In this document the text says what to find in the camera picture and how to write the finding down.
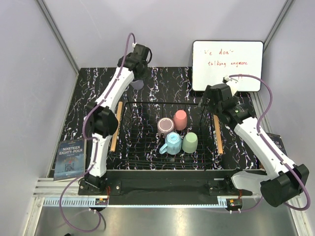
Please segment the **light blue ceramic mug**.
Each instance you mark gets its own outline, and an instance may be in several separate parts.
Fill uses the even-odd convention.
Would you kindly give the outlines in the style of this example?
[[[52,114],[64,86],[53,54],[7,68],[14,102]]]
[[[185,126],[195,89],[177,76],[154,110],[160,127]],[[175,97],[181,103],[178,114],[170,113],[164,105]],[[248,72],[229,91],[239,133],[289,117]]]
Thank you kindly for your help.
[[[164,145],[159,149],[160,154],[168,153],[170,155],[176,155],[181,151],[182,138],[176,132],[167,134]]]

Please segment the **Tale of Two Cities book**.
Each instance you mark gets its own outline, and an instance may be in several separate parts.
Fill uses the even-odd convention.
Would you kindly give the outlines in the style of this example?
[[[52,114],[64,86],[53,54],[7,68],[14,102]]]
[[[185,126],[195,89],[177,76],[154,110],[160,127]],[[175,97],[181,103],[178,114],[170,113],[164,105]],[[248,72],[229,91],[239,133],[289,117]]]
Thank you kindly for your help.
[[[280,135],[278,134],[273,134],[273,133],[266,133],[268,135],[268,137],[275,143],[275,145],[285,154],[287,155],[286,153],[286,150],[285,150],[285,147],[284,147],[284,143],[282,141],[282,138]]]

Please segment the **white whiteboard black frame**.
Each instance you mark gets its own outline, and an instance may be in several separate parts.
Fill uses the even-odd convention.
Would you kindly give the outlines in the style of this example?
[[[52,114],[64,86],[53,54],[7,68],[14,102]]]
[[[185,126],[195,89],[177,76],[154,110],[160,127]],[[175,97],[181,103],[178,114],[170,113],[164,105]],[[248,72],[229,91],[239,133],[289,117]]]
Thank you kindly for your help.
[[[261,78],[263,61],[261,41],[196,40],[192,44],[194,91],[223,82],[225,76],[244,74]]]

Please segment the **pink plastic cup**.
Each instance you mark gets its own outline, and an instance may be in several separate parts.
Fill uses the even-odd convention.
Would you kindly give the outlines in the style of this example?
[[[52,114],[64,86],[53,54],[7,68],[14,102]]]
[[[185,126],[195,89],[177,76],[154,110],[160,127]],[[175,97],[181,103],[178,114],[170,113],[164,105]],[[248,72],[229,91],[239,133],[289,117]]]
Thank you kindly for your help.
[[[187,126],[187,114],[184,110],[178,110],[173,117],[176,130],[184,130]]]

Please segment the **mauve ceramic mug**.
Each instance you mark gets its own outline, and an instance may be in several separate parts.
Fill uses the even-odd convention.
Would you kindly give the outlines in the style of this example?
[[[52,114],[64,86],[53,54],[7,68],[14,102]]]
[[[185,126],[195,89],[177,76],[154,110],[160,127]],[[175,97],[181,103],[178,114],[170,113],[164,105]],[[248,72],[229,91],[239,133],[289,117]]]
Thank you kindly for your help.
[[[170,118],[161,118],[157,123],[157,133],[159,137],[165,138],[174,131],[174,122]]]

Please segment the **black marble pattern mat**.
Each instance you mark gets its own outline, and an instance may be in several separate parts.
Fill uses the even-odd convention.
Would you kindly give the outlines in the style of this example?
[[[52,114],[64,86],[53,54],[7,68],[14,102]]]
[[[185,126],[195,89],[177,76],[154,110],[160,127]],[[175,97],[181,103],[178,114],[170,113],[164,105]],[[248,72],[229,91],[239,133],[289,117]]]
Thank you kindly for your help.
[[[126,102],[199,103],[200,93],[192,90],[189,67],[151,67],[144,87],[128,87],[121,97]],[[228,126],[220,125],[223,154],[219,169],[258,169],[260,163],[247,144]]]

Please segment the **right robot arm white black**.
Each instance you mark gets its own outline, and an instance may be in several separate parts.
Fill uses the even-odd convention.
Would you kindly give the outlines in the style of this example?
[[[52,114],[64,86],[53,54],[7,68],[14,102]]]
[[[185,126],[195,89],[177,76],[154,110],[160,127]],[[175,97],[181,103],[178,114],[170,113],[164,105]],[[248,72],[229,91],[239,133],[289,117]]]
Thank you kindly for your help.
[[[308,168],[304,164],[296,165],[275,145],[249,106],[238,102],[231,86],[225,83],[208,85],[199,105],[207,107],[210,114],[216,115],[248,145],[266,173],[258,175],[247,171],[236,172],[223,183],[227,194],[234,195],[240,190],[251,191],[262,195],[269,205],[278,207],[305,193],[306,205],[291,208],[303,211],[310,207],[311,199],[305,187],[309,176]]]

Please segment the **green plastic cup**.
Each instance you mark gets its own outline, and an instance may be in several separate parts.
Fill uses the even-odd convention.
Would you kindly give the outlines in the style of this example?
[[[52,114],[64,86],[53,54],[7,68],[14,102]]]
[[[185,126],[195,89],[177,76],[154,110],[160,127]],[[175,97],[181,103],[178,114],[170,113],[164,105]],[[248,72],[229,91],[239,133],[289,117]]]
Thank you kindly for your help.
[[[193,153],[196,151],[198,145],[198,137],[195,133],[189,132],[184,136],[182,150],[185,153]]]

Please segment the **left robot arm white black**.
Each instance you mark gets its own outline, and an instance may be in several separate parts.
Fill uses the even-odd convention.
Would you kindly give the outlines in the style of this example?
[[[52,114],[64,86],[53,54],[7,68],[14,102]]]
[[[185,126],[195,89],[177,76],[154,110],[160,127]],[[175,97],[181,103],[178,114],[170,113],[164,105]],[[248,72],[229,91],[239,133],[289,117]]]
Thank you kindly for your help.
[[[90,158],[85,183],[93,193],[100,195],[106,190],[106,161],[109,143],[119,127],[114,111],[129,85],[140,89],[143,76],[152,59],[152,51],[147,46],[135,43],[133,51],[118,61],[111,81],[104,92],[87,105],[82,133],[87,140],[87,157]]]

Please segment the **lavender plastic cup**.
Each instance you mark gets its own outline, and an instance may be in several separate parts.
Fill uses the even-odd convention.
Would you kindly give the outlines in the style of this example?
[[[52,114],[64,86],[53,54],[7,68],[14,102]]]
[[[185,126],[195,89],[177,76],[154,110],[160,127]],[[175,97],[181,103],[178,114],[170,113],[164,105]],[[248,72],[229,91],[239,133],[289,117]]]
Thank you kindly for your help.
[[[130,83],[130,85],[135,89],[135,90],[140,90],[143,88],[144,86],[144,82],[143,80],[136,80],[136,81],[132,81]]]

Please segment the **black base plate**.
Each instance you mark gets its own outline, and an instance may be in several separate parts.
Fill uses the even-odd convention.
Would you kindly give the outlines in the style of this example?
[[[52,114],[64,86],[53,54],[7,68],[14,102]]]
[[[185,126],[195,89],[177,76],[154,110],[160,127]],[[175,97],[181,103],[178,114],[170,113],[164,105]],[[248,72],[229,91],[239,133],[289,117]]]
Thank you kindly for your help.
[[[79,195],[109,194],[110,206],[197,207],[218,205],[218,197],[250,196],[232,185],[235,170],[108,171],[100,188],[79,182]]]

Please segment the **Nineteen Eighty-Four book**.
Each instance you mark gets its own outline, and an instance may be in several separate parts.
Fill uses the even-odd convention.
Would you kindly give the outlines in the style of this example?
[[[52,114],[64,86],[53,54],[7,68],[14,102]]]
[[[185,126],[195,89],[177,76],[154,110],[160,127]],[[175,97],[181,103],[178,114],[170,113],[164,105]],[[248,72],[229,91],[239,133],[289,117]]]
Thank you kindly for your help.
[[[84,139],[62,141],[57,150],[53,181],[73,180],[85,172]]]

